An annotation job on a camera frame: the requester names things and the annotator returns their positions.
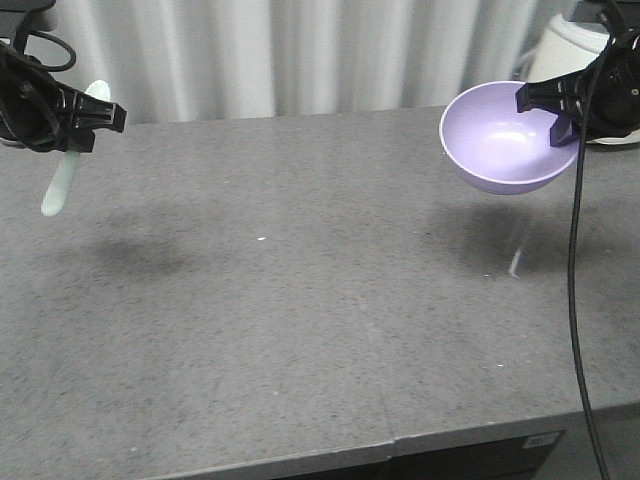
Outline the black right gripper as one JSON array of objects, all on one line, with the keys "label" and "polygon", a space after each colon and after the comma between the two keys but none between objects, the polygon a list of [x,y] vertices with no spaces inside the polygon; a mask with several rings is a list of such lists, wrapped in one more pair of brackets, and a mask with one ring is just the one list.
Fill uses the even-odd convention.
[{"label": "black right gripper", "polygon": [[[515,93],[516,109],[549,113],[583,113],[588,87],[587,139],[639,136],[639,30],[630,30],[609,42],[586,72],[572,72],[540,82],[528,82]],[[549,130],[551,147],[560,148],[581,138],[582,118],[559,115]]]}]

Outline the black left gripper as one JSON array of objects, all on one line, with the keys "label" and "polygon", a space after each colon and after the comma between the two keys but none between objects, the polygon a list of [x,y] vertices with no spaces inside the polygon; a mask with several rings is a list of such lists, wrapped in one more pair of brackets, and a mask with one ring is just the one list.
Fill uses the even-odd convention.
[{"label": "black left gripper", "polygon": [[96,141],[93,130],[122,133],[126,116],[119,104],[68,86],[61,86],[59,94],[56,81],[43,64],[1,43],[3,143],[38,153],[91,153]]}]

